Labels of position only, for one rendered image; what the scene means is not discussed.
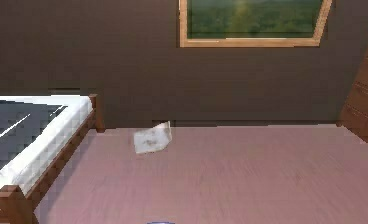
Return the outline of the wooden framed window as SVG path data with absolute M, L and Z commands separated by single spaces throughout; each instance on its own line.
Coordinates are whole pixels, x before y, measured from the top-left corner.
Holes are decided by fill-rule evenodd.
M 317 47 L 333 0 L 179 0 L 182 48 Z

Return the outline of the brown wooden chest of drawers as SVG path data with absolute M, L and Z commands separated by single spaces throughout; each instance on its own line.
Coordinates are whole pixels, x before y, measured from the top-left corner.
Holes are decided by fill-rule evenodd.
M 336 126 L 344 126 L 368 144 L 368 46 Z

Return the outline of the white crumpled cloth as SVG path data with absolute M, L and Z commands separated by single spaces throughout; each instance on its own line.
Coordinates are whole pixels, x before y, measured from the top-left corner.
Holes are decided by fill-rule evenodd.
M 136 154 L 152 153 L 164 150 L 172 141 L 170 122 L 160 123 L 153 128 L 136 131 L 133 143 Z

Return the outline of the wooden bed with white mattress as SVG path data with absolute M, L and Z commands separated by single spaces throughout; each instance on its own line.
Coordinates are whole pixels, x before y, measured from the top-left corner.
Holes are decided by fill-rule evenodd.
M 0 224 L 39 224 L 34 211 L 92 128 L 105 131 L 96 94 L 0 96 Z

